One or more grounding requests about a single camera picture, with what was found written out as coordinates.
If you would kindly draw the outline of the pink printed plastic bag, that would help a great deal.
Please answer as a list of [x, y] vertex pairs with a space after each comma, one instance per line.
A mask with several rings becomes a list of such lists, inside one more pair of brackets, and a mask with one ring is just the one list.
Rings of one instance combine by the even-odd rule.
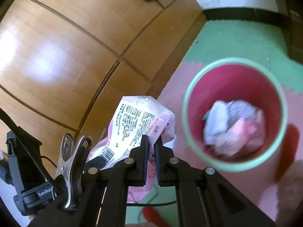
[[129, 203], [141, 201], [156, 181], [154, 144], [162, 139], [169, 148], [175, 139], [175, 115], [150, 96], [124, 96], [110, 121], [107, 136], [97, 143], [88, 155], [88, 166], [100, 170], [113, 167], [118, 161], [130, 156], [133, 148], [139, 147], [143, 135], [148, 136], [149, 153], [147, 179], [143, 187], [128, 189]]

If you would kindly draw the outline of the silver metal spring clamp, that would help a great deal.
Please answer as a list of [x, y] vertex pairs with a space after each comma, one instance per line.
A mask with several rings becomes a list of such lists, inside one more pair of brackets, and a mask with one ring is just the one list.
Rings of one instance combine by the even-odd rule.
[[62, 138], [55, 181], [67, 191], [67, 199], [63, 204], [66, 211], [76, 210], [79, 204], [82, 195], [81, 178], [92, 143], [89, 135], [83, 135], [77, 143], [69, 133]]

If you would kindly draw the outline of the pink foam floor mat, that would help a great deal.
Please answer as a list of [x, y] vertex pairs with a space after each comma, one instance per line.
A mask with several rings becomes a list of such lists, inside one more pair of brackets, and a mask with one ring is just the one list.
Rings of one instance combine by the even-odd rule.
[[[158, 100], [174, 112], [176, 117], [174, 153], [191, 166], [203, 169], [208, 163], [201, 160], [188, 146], [182, 128], [182, 104], [184, 95], [195, 75], [204, 68], [202, 63], [183, 61], [171, 76]], [[269, 89], [266, 80], [257, 83], [259, 75], [251, 70], [243, 73], [237, 67], [224, 67], [198, 85], [198, 91], [209, 93], [212, 101], [245, 100], [259, 105], [258, 97], [270, 105]], [[297, 126], [300, 132], [299, 143], [294, 161], [302, 160], [302, 94], [292, 89], [283, 89], [288, 107], [288, 123]], [[279, 164], [281, 147], [264, 163], [248, 171], [224, 172], [221, 174], [249, 200], [256, 204], [270, 218], [276, 220], [278, 215], [278, 183], [275, 180]]]

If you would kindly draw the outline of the pink plastic wrapper in bin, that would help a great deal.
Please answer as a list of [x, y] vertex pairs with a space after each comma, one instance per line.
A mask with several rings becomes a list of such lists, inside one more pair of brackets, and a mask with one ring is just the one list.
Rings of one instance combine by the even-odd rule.
[[215, 139], [214, 151], [225, 158], [240, 158], [258, 150], [265, 142], [266, 123], [262, 110], [255, 118], [240, 118]]

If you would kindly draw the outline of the white tissue in bin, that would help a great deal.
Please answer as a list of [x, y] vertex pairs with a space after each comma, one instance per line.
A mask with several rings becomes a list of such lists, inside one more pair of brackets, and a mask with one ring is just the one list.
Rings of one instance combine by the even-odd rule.
[[218, 100], [206, 114], [203, 130], [203, 138], [206, 145], [214, 145], [215, 140], [226, 133], [228, 128], [227, 121], [227, 103]]

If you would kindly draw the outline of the red bin with green rim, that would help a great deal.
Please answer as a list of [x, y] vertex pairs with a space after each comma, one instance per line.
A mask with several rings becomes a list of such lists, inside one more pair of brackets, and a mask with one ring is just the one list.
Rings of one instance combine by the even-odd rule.
[[187, 145], [207, 164], [226, 172], [247, 171], [281, 146], [286, 98], [265, 67], [245, 58], [223, 58], [190, 82], [182, 125]]

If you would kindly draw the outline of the printed paper in bin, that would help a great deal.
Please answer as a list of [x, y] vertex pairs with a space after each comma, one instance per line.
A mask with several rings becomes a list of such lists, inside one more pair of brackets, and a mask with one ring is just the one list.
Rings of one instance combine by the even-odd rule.
[[227, 127], [231, 128], [239, 119], [254, 119], [258, 107], [251, 105], [244, 100], [234, 100], [227, 103]]

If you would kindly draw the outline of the red slipper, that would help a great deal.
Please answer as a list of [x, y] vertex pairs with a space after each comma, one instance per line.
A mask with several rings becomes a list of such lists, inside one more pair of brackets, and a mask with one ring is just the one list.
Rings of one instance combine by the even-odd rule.
[[279, 181], [290, 165], [294, 162], [299, 143], [300, 132], [294, 124], [288, 124], [286, 134], [281, 146], [279, 164], [275, 174], [275, 180]]

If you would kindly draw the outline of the wooden wardrobe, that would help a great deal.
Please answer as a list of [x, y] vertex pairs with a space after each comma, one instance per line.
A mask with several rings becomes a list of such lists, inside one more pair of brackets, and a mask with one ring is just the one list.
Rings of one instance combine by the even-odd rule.
[[1, 17], [1, 108], [42, 142], [101, 138], [123, 96], [157, 98], [205, 24], [196, 0], [9, 0]]

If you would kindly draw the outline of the black baseboard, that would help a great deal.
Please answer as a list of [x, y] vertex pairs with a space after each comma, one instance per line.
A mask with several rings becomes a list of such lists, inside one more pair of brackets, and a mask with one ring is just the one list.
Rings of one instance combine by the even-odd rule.
[[288, 28], [290, 17], [281, 13], [257, 8], [215, 8], [203, 10], [207, 21], [210, 20], [242, 20], [269, 24], [280, 28]]

